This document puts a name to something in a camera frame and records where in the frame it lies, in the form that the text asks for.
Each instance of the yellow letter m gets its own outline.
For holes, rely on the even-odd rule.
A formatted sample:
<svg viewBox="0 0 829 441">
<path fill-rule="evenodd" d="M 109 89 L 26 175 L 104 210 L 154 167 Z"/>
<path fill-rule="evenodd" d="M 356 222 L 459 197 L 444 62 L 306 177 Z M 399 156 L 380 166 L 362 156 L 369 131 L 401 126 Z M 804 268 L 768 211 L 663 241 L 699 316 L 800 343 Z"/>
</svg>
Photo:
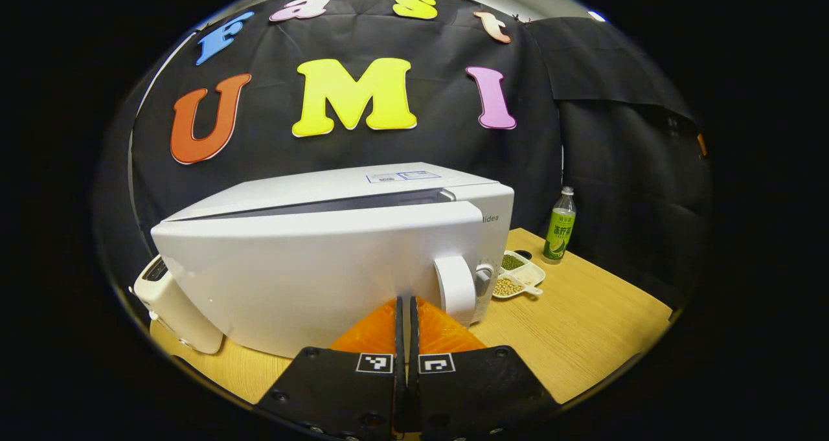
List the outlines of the yellow letter m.
<svg viewBox="0 0 829 441">
<path fill-rule="evenodd" d="M 370 128 L 413 128 L 417 117 L 409 112 L 406 100 L 406 71 L 410 68 L 408 61 L 399 58 L 378 58 L 355 82 L 343 64 L 332 58 L 300 64 L 297 71 L 305 75 L 305 96 L 302 117 L 293 125 L 294 136 L 322 135 L 334 129 L 334 120 L 325 115 L 326 99 L 349 130 L 360 122 L 369 99 L 374 99 L 374 109 L 365 117 Z"/>
</svg>

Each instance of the white tray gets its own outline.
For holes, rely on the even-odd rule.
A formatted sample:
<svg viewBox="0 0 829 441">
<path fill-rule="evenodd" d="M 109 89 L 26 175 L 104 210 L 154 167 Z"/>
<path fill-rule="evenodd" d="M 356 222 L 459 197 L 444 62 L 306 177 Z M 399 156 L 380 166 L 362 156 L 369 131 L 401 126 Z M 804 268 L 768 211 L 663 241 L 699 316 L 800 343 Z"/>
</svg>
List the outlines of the white tray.
<svg viewBox="0 0 829 441">
<path fill-rule="evenodd" d="M 547 278 L 547 274 L 544 273 L 544 270 L 537 267 L 530 260 L 518 255 L 518 253 L 506 250 L 504 254 L 509 255 L 512 258 L 517 258 L 524 264 L 516 267 L 515 269 L 503 269 L 503 267 L 501 267 L 500 273 L 498 273 L 498 278 L 501 278 L 504 274 L 509 274 L 512 276 L 510 281 L 515 282 L 513 278 L 518 279 L 518 284 L 524 285 L 524 289 L 535 288 L 538 284 L 541 284 L 541 281 L 543 281 L 544 278 Z"/>
</svg>

